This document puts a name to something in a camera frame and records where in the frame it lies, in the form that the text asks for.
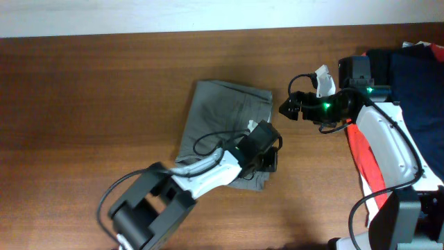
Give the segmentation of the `grey shorts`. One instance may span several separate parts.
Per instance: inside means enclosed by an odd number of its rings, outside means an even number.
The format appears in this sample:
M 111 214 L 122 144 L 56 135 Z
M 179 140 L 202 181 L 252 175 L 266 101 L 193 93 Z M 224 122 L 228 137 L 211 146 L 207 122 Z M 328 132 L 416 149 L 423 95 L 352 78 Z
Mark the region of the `grey shorts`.
M 197 199 L 228 185 L 260 191 L 270 173 L 239 178 L 236 146 L 251 132 L 248 121 L 270 123 L 273 95 L 268 90 L 218 80 L 199 81 L 171 175 Z

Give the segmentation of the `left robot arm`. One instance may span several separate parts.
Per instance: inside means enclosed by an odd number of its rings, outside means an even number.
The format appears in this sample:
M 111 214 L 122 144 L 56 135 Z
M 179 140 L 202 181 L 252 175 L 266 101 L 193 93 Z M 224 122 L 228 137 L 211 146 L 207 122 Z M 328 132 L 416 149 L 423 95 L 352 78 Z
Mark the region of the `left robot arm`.
M 247 129 L 228 131 L 213 149 L 184 167 L 156 162 L 121 177 L 133 184 L 111 205 L 113 238 L 120 249 L 160 249 L 193 210 L 199 197 L 258 172 L 275 172 L 282 136 L 262 120 Z

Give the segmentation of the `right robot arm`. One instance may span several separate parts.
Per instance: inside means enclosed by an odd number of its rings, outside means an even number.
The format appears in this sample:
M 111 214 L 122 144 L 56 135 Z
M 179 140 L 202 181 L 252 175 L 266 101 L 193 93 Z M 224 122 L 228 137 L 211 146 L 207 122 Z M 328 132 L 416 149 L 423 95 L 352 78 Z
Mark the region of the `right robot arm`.
M 364 190 L 368 230 L 329 249 L 443 248 L 443 64 L 398 53 L 339 61 L 308 74 L 280 113 L 323 134 L 345 131 Z

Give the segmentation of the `red garment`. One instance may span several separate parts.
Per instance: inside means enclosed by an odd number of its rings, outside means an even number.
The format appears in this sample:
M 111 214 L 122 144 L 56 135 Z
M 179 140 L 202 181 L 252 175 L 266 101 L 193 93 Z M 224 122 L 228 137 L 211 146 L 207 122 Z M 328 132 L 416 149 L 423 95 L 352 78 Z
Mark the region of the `red garment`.
M 433 53 L 432 60 L 443 63 L 443 46 L 423 42 L 416 45 L 420 44 Z M 364 134 L 358 129 L 356 124 L 347 127 L 346 132 L 350 151 L 363 183 L 364 195 L 386 188 L 379 165 Z M 368 211 L 377 213 L 387 198 L 387 194 L 382 194 L 367 200 L 366 206 Z

